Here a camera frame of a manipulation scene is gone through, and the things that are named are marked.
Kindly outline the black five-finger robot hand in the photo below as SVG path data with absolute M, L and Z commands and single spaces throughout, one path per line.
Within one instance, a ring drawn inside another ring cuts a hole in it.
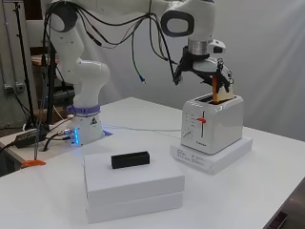
M 191 54 L 187 46 L 183 48 L 182 57 L 173 74 L 173 83 L 175 85 L 178 85 L 182 80 L 183 72 L 196 74 L 204 83 L 210 86 L 213 85 L 213 77 L 215 77 L 217 92 L 223 88 L 228 93 L 233 84 L 231 80 L 232 72 L 225 66 L 222 58 L 213 58 L 208 54 Z

